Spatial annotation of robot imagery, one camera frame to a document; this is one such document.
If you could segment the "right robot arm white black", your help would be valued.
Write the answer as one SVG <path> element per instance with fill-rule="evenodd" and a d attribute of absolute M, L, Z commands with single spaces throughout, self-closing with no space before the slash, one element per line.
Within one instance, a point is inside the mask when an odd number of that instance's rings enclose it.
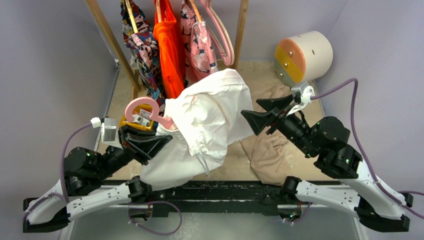
<path fill-rule="evenodd" d="M 323 174 L 350 187 L 350 191 L 332 189 L 288 176 L 280 191 L 284 202 L 317 203 L 343 211 L 381 233 L 409 230 L 405 208 L 412 205 L 413 196 L 392 190 L 372 177 L 365 159 L 349 145 L 351 132 L 340 120 L 328 116 L 309 126 L 303 112 L 292 112 L 292 96 L 262 98 L 257 103 L 261 112 L 241 111 L 254 134 L 282 133 L 306 158 L 315 158 L 314 166 Z"/>

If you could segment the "pink shark print shorts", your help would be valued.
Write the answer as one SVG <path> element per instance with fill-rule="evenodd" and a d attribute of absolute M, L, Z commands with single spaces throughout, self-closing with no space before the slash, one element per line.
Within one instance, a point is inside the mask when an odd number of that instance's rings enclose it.
<path fill-rule="evenodd" d="M 198 18 L 194 4 L 189 0 L 183 0 L 181 3 L 180 29 L 186 79 L 195 83 L 218 72 L 212 36 L 206 22 Z"/>

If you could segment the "round white drawer cabinet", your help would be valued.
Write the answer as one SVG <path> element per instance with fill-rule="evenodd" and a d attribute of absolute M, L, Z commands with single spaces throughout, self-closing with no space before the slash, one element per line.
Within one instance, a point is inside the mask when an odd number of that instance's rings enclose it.
<path fill-rule="evenodd" d="M 280 81 L 293 87 L 322 77 L 333 62 L 333 48 L 318 31 L 284 38 L 274 52 L 274 69 Z"/>

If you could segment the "wooden clothes rack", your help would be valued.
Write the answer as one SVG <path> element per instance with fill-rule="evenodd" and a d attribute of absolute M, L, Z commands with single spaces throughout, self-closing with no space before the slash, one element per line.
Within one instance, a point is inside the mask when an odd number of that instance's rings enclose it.
<path fill-rule="evenodd" d="M 117 65 L 119 67 L 123 67 L 124 72 L 126 73 L 127 77 L 129 78 L 131 82 L 131 91 L 130 91 L 131 99 L 137 98 L 139 93 L 142 91 L 142 87 L 139 83 L 139 78 L 140 78 L 139 73 L 130 67 L 130 64 L 127 61 L 115 35 L 113 34 L 113 31 L 106 17 L 104 16 L 104 13 L 100 5 L 98 4 L 98 2 L 96 0 L 86 0 L 85 3 L 89 11 L 91 12 L 95 22 L 97 23 L 97 26 L 99 28 L 100 33 L 103 36 L 103 39 L 105 40 L 105 43 L 108 45 L 109 49 L 112 51 L 112 55 L 117 57 L 118 59 Z M 227 66 L 231 69 L 237 69 L 239 65 L 248 6 L 249 6 L 248 0 L 240 1 L 235 44 L 232 45 L 234 49 L 235 59 L 232 65 Z M 218 60 L 218 62 L 220 64 L 225 65 L 221 58 Z"/>

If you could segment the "orange mesh shorts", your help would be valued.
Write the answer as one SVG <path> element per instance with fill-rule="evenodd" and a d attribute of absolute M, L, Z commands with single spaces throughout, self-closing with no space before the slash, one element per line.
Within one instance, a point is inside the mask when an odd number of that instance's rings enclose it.
<path fill-rule="evenodd" d="M 162 83 L 168 99 L 185 89 L 185 53 L 181 28 L 169 0 L 155 0 L 153 36 L 158 42 Z"/>

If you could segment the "beige shorts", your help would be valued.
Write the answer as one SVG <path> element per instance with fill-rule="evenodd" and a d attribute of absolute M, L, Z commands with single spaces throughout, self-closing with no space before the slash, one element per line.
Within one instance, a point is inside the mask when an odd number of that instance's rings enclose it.
<path fill-rule="evenodd" d="M 256 103 L 257 99 L 280 98 L 289 94 L 290 87 L 284 84 L 253 90 L 251 92 L 253 109 L 257 112 L 265 112 Z M 312 126 L 323 115 L 319 105 L 315 103 L 308 108 L 305 111 L 305 118 Z M 267 135 L 266 130 L 264 129 L 258 136 L 252 135 L 241 141 L 241 146 L 250 160 L 250 166 L 262 183 L 282 186 L 288 176 L 313 181 L 327 179 L 314 167 L 313 162 L 316 157 L 304 158 L 304 154 L 279 131 Z"/>

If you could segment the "white item in bin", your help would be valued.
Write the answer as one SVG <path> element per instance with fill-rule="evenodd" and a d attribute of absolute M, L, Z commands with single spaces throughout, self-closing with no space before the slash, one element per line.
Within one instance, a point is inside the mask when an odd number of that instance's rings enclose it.
<path fill-rule="evenodd" d="M 134 120 L 132 123 L 139 124 L 144 127 L 148 127 L 151 124 L 151 120 L 149 118 L 145 118 L 143 115 L 133 114 Z"/>

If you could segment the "comic print shorts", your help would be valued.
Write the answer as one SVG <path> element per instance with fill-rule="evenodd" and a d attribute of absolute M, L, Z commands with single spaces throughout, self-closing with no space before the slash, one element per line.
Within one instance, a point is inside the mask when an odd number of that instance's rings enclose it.
<path fill-rule="evenodd" d="M 162 83 L 159 44 L 153 27 L 134 1 L 122 0 L 120 8 L 123 41 L 131 51 L 131 63 L 138 70 L 146 95 L 157 102 L 162 115 L 166 93 Z"/>

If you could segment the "yellow plastic bin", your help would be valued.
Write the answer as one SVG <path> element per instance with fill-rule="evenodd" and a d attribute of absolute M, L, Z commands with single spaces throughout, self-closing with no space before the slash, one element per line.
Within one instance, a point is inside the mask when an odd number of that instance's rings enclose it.
<path fill-rule="evenodd" d="M 146 119 L 150 119 L 151 112 L 152 112 L 152 107 L 150 105 L 141 104 L 134 108 L 134 110 L 132 111 L 132 115 L 134 114 L 143 115 Z M 145 131 L 155 131 L 158 126 L 158 123 L 151 120 L 151 123 L 149 126 L 142 126 L 137 123 L 129 122 L 126 119 L 126 117 L 123 116 L 118 126 L 123 127 L 124 125 L 129 125 L 131 127 L 134 127 L 140 130 L 145 130 Z"/>

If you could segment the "white shorts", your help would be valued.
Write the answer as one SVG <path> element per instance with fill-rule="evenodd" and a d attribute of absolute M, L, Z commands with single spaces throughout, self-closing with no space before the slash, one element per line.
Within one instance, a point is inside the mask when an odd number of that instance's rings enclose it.
<path fill-rule="evenodd" d="M 221 167 L 229 145 L 253 135 L 241 114 L 252 108 L 249 87 L 230 68 L 194 83 L 177 98 L 167 99 L 164 115 L 173 125 L 159 125 L 156 135 L 172 139 L 141 168 L 141 181 L 154 191 L 166 190 Z"/>

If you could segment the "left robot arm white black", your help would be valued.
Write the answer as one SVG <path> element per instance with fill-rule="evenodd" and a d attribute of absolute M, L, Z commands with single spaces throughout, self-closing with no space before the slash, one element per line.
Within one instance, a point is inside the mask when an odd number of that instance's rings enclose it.
<path fill-rule="evenodd" d="M 94 191 L 133 160 L 148 165 L 172 139 L 171 135 L 125 125 L 117 130 L 104 154 L 75 147 L 63 159 L 62 178 L 41 197 L 23 201 L 23 233 L 55 232 L 110 206 L 146 203 L 153 190 L 138 175 L 108 190 Z"/>

